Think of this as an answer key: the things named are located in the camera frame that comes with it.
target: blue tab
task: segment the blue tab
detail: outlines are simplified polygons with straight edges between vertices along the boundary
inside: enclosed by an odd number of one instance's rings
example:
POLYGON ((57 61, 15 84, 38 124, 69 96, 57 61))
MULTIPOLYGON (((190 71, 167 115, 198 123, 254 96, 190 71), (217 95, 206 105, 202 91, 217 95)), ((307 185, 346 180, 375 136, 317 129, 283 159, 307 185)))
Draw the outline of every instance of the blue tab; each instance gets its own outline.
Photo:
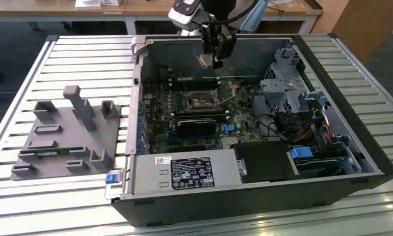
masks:
POLYGON ((309 147, 294 147, 289 151, 293 158, 311 158, 313 153, 309 147))
POLYGON ((229 124, 227 125, 227 131, 233 131, 234 130, 234 125, 233 124, 229 124))
POLYGON ((118 174, 106 174, 105 183, 118 183, 118 174))

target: desk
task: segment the desk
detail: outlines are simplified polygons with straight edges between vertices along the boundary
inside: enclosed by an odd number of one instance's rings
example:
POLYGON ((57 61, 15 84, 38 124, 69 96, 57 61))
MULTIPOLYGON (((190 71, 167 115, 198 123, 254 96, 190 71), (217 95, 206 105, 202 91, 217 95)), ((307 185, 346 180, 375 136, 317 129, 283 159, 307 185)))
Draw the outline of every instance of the desk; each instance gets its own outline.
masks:
MULTIPOLYGON (((135 34, 135 21, 169 21, 170 0, 123 0, 121 6, 97 10, 74 10, 74 0, 0 0, 0 21, 123 21, 127 34, 135 34)), ((305 0, 281 4, 278 11, 266 9, 262 21, 302 21, 298 33, 309 33, 322 10, 314 10, 305 0)))
MULTIPOLYGON (((167 13, 173 5, 173 0, 127 0, 125 8, 125 24, 127 34, 135 34, 135 21, 169 21, 167 13)), ((322 10, 314 10, 305 0, 294 0, 289 4, 278 5, 277 10, 266 8, 262 21, 302 21, 298 33, 310 32, 313 24, 322 10)))
POLYGON ((0 22, 123 21, 119 6, 75 11, 75 0, 0 0, 0 22))

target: table leg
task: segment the table leg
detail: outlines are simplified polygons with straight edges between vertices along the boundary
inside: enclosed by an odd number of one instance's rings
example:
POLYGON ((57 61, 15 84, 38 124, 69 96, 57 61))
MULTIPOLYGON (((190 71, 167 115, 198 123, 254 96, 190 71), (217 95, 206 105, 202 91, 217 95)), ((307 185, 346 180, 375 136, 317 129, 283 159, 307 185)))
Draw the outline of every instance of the table leg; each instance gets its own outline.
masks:
POLYGON ((127 35, 135 35, 137 30, 135 30, 135 18, 125 17, 125 26, 126 26, 126 33, 127 35))
POLYGON ((305 21, 301 24, 299 30, 298 30, 298 34, 309 34, 315 22, 317 16, 309 16, 305 18, 305 21))
POLYGON ((38 28, 38 22, 34 22, 34 21, 29 21, 27 22, 29 26, 30 26, 30 29, 33 31, 37 31, 39 28, 38 28))

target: motherboard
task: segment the motherboard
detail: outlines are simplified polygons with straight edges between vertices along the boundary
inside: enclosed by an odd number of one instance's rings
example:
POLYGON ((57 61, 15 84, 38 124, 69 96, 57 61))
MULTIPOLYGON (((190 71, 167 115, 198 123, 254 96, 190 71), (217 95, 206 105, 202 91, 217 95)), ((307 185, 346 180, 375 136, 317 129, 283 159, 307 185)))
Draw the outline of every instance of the motherboard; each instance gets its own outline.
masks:
POLYGON ((174 78, 146 83, 150 153, 226 149, 262 139, 250 111, 253 85, 238 78, 174 78))

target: red wire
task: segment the red wire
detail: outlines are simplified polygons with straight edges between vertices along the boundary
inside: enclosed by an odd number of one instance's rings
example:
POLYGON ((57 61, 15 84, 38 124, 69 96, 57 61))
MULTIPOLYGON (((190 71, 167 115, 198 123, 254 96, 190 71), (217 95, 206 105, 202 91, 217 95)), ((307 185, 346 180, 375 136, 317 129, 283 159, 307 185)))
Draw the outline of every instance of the red wire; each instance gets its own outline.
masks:
POLYGON ((307 123, 309 121, 303 121, 303 122, 301 122, 301 125, 298 126, 298 135, 301 134, 301 126, 302 126, 302 124, 303 123, 307 123))

